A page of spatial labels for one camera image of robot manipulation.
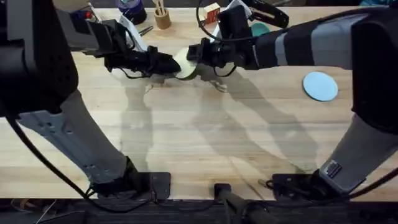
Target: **wooden tabletop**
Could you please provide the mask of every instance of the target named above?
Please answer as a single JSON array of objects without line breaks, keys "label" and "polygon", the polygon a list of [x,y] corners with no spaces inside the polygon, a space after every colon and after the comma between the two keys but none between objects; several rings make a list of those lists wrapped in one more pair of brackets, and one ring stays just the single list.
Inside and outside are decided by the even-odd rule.
[{"label": "wooden tabletop", "polygon": [[[285,7],[290,24],[298,24],[347,7]],[[138,26],[155,25],[153,10]],[[101,18],[117,19],[117,9],[99,9]],[[170,9],[172,27],[156,26],[144,36],[161,52],[177,53],[199,43],[193,9]],[[353,113],[351,72],[330,67],[280,67],[255,72],[238,69],[218,80],[199,67],[196,79],[161,83],[128,80],[121,71],[103,67],[103,59],[73,54],[86,106],[110,141],[129,156],[139,171],[172,174],[172,198],[211,198],[213,184],[227,182],[244,198],[272,200],[258,179],[275,173],[311,173],[323,164],[347,130]],[[339,85],[331,102],[311,100],[302,90],[312,71],[330,74]],[[75,198],[69,186],[47,170],[0,120],[0,198]],[[43,154],[83,190],[85,175],[38,134],[27,130]],[[398,164],[397,155],[369,176],[374,182]],[[358,200],[398,200],[393,180]]]}]

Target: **scissors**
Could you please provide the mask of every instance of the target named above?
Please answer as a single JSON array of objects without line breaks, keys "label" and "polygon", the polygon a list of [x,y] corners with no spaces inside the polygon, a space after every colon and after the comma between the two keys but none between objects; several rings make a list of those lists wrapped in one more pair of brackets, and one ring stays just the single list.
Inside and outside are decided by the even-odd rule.
[{"label": "scissors", "polygon": [[154,29],[154,26],[146,27],[145,29],[143,29],[139,32],[139,35],[143,36],[143,35],[147,34],[149,31],[151,31],[152,29]]}]

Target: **white bracket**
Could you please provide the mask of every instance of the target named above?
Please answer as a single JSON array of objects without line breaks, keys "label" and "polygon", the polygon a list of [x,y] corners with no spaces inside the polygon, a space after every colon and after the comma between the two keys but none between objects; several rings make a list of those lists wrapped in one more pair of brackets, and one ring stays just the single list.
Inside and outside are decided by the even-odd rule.
[{"label": "white bracket", "polygon": [[133,41],[134,41],[137,51],[139,51],[139,52],[147,51],[148,46],[144,43],[144,39],[142,39],[142,37],[139,34],[139,32],[138,32],[137,28],[135,27],[135,25],[128,18],[126,18],[124,15],[120,16],[119,23],[122,24],[122,26],[124,26],[125,28],[127,28],[131,32],[132,37],[134,38],[134,40],[131,40],[131,38],[128,35],[128,33],[126,33],[127,43],[132,45]]}]

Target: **pencil holder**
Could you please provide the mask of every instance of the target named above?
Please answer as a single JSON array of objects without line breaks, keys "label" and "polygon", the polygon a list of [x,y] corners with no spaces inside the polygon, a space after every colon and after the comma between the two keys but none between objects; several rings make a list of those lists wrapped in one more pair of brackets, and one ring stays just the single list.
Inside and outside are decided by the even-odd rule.
[{"label": "pencil holder", "polygon": [[156,25],[160,29],[167,29],[172,25],[172,21],[170,20],[169,10],[167,9],[164,10],[165,10],[164,15],[160,15],[157,9],[155,10]]}]

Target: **blue object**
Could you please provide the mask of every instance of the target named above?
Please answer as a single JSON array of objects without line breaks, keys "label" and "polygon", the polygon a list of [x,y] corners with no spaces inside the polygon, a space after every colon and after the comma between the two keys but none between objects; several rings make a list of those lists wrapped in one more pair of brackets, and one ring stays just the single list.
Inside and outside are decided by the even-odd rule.
[{"label": "blue object", "polygon": [[251,32],[253,34],[253,37],[258,37],[262,34],[268,33],[269,31],[270,30],[268,29],[268,27],[260,22],[257,22],[251,26]]},{"label": "blue object", "polygon": [[323,72],[311,72],[303,79],[304,91],[318,101],[330,101],[338,94],[335,80]]},{"label": "blue object", "polygon": [[116,0],[116,6],[134,25],[141,24],[147,19],[142,0]]}]

